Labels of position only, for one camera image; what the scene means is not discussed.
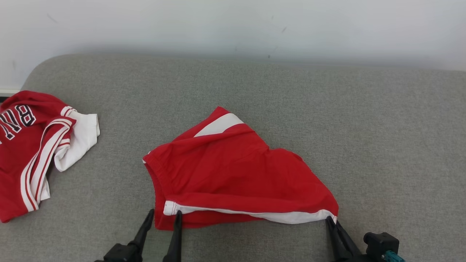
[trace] gray fabric surface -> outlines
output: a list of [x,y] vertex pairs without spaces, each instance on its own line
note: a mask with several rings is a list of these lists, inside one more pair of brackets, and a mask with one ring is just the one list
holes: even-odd
[[[464,261],[466,74],[301,67],[129,55],[66,55],[23,89],[97,113],[101,136],[49,176],[51,199],[0,225],[2,261],[94,261],[127,243],[154,205],[142,156],[220,105],[272,147],[302,156],[365,250],[389,232],[407,261]],[[152,229],[144,261],[162,261],[171,232]],[[330,261],[323,221],[185,230],[184,261]]]

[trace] white trim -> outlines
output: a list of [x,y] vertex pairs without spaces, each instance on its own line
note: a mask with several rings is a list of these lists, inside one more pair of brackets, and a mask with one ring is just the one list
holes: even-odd
[[60,144],[64,144],[64,143],[69,143],[69,138],[67,138],[67,139],[62,139],[62,140],[60,141]]
[[75,120],[73,131],[70,133],[69,147],[62,148],[55,154],[55,167],[62,172],[81,159],[86,152],[97,143],[99,135],[96,114],[83,115],[72,110],[68,115]]
[[181,210],[183,214],[189,214],[194,211],[216,211],[225,214],[247,214],[253,217],[267,219],[269,221],[284,223],[284,224],[301,224],[312,221],[324,220],[328,216],[332,217],[336,223],[336,216],[333,215],[329,210],[321,209],[315,213],[306,212],[288,212],[288,213],[251,213],[245,211],[236,211],[221,208],[207,208],[207,207],[190,207],[183,206],[173,201],[165,201],[164,215],[175,215],[178,210]]
[[72,108],[71,106],[65,106],[65,107],[63,107],[62,111],[60,112],[60,115],[64,116],[64,117],[67,117],[73,111],[75,111],[75,109]]
[[28,172],[28,169],[35,162],[37,154],[38,153],[36,153],[32,157],[31,161],[29,161],[29,163],[23,169],[23,172],[21,173],[21,178],[20,178],[21,179],[21,197],[23,198],[24,205],[26,206],[28,212],[34,211],[34,210],[36,210],[38,208],[37,203],[34,200],[34,197],[31,196],[31,201],[33,203],[31,203],[31,201],[29,201],[29,198],[27,197],[27,194],[28,194],[28,192],[31,193],[31,189],[30,189],[29,183],[25,183],[26,180],[29,182],[30,172]]
[[237,125],[237,124],[244,124],[237,116],[232,113],[228,113],[217,118],[212,123],[206,125],[201,131],[199,131],[194,137],[206,136],[206,135],[213,135],[213,134],[221,134],[228,128]]
[[[42,147],[42,142],[43,142],[43,140],[44,140],[44,136],[45,136],[45,134],[47,133],[48,128],[49,128],[50,126],[54,125],[54,124],[62,124],[63,127],[62,127],[59,131],[57,131],[57,132],[47,141],[47,143],[45,144],[44,147]],[[66,132],[64,132],[63,130],[66,129],[66,131],[68,131],[68,130],[71,128],[71,124],[72,124],[71,121],[69,121],[69,120],[67,120],[67,119],[58,118],[58,119],[55,119],[55,120],[51,121],[51,122],[48,124],[48,126],[45,127],[44,132],[42,132],[41,143],[40,143],[40,147],[39,147],[39,151],[38,151],[38,153],[41,153],[41,156],[40,156],[40,158],[39,158],[39,163],[37,164],[37,167],[36,167],[36,169],[35,169],[35,171],[34,171],[34,174],[33,174],[33,176],[32,176],[32,180],[31,180],[31,186],[32,186],[33,190],[32,190],[32,191],[29,190],[29,191],[32,193],[32,195],[34,196],[34,198],[35,198],[35,193],[36,193],[37,190],[38,190],[37,186],[39,186],[39,190],[42,188],[42,185],[40,185],[40,182],[41,182],[40,179],[41,179],[42,171],[38,172],[38,170],[41,170],[41,169],[44,168],[44,161],[46,161],[46,160],[43,159],[44,149],[46,150],[46,154],[47,154],[47,156],[46,156],[45,158],[47,158],[50,152],[55,151],[55,148],[49,149],[49,147],[52,147],[53,144],[54,144],[55,142],[58,143],[58,141],[56,141],[56,138],[55,138],[55,137],[57,136],[57,134],[59,134],[60,132],[63,132],[63,134],[59,134],[59,137],[60,137],[60,139],[61,139],[61,138],[64,136],[64,134],[66,134]]]
[[39,149],[39,151],[41,152],[41,156],[39,157],[39,163],[37,164],[37,167],[34,170],[34,174],[31,180],[31,193],[33,194],[38,204],[41,201],[41,197],[40,194],[38,194],[38,192],[42,192],[43,179],[45,176],[45,172],[47,172],[47,166],[53,159],[52,154],[55,151],[55,148],[58,146],[60,139],[66,134],[66,132],[68,132],[68,130],[69,126],[64,125],[46,142],[42,150]]
[[58,154],[58,152],[60,152],[60,150],[62,150],[62,149],[68,149],[69,147],[70,147],[69,144],[61,145],[61,146],[59,146],[59,147],[57,147],[57,148],[55,149],[55,154]]
[[40,201],[50,198],[50,188],[48,187],[47,177],[44,177],[44,181],[42,183],[44,184],[44,186],[42,187]]

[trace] basketball jersey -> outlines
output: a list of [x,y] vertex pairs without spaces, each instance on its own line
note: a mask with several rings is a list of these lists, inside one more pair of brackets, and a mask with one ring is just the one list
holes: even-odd
[[50,198],[45,173],[78,161],[100,135],[97,115],[78,113],[60,99],[21,91],[0,105],[0,220],[37,210]]
[[155,226],[267,219],[297,224],[336,221],[330,190],[298,155],[271,150],[234,114],[218,107],[206,120],[143,157],[155,188]]

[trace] red basketball shorts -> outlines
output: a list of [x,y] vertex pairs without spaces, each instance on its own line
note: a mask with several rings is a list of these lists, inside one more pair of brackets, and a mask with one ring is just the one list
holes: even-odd
[[234,114],[206,120],[144,156],[155,189],[155,226],[173,230],[267,219],[298,224],[331,216],[338,204],[301,157],[271,150]]

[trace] white striped trim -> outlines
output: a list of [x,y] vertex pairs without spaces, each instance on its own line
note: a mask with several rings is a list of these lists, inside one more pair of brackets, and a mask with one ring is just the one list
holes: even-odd
[[67,117],[73,111],[76,111],[76,110],[74,108],[72,108],[71,106],[65,106],[65,107],[63,107],[62,111],[60,112],[60,115],[64,116],[64,117]]
[[57,154],[60,150],[62,150],[62,149],[67,149],[67,148],[69,148],[69,147],[70,147],[69,144],[61,145],[61,146],[59,146],[59,147],[57,147],[57,148],[55,149],[55,154]]
[[31,180],[31,193],[35,197],[37,204],[40,203],[41,198],[38,192],[42,191],[43,180],[45,177],[45,172],[47,172],[48,165],[52,160],[52,154],[55,151],[55,148],[58,146],[60,139],[68,132],[69,126],[64,125],[57,133],[55,133],[44,145],[39,157],[39,163],[37,164],[36,169]]
[[67,139],[62,139],[62,140],[60,141],[60,144],[64,144],[64,143],[69,143],[69,138],[67,138]]
[[221,208],[207,208],[207,207],[190,207],[183,206],[173,201],[165,201],[164,215],[175,215],[178,210],[181,210],[183,214],[189,214],[194,211],[216,211],[225,214],[247,214],[253,217],[267,219],[269,221],[284,223],[284,224],[301,224],[312,221],[324,220],[330,216],[336,223],[336,216],[333,215],[329,210],[321,209],[315,213],[306,212],[288,212],[288,213],[251,213],[245,211],[236,211]]
[[29,163],[26,165],[26,167],[23,169],[23,172],[21,173],[21,197],[23,198],[24,205],[26,206],[28,212],[34,211],[39,208],[34,200],[33,195],[31,194],[31,188],[29,185],[29,178],[31,174],[30,168],[31,165],[34,164],[36,158],[37,153],[32,157],[31,161],[29,161]]
[[44,186],[42,187],[40,201],[46,200],[50,198],[50,188],[48,187],[47,177],[44,177],[44,181],[42,182]]
[[[60,129],[57,133],[61,132],[63,129],[67,129],[69,130],[71,125],[72,125],[72,122],[67,120],[67,119],[64,119],[64,118],[59,118],[59,119],[55,119],[53,121],[51,121],[48,126],[44,129],[44,132],[42,132],[42,137],[41,137],[41,143],[40,143],[40,147],[39,147],[39,150],[38,152],[36,153],[36,155],[33,157],[33,159],[31,160],[30,164],[28,166],[26,166],[26,168],[23,170],[23,174],[21,174],[21,196],[23,198],[23,201],[24,201],[24,204],[26,205],[27,207],[27,210],[29,212],[31,211],[34,211],[36,209],[39,208],[39,202],[40,202],[40,197],[38,197],[37,199],[35,198],[35,193],[37,192],[37,189],[38,189],[38,186],[39,184],[42,184],[41,183],[41,174],[37,174],[37,170],[42,170],[43,169],[43,166],[41,167],[40,165],[38,165],[36,167],[36,170],[34,172],[34,175],[32,176],[32,179],[31,179],[31,182],[29,183],[30,181],[30,177],[31,177],[31,172],[32,172],[32,166],[34,165],[36,159],[37,159],[37,156],[38,154],[41,152],[41,149],[42,149],[42,142],[43,142],[43,139],[44,139],[44,136],[48,130],[48,128],[54,124],[62,124],[63,125],[63,128]],[[29,201],[27,195],[29,194],[29,196],[31,197],[31,201],[33,203],[31,203],[31,201]]]
[[232,113],[228,113],[217,118],[212,123],[206,125],[201,131],[199,131],[194,137],[206,136],[206,135],[213,135],[213,134],[221,134],[228,128],[237,125],[237,124],[244,124],[237,116]]

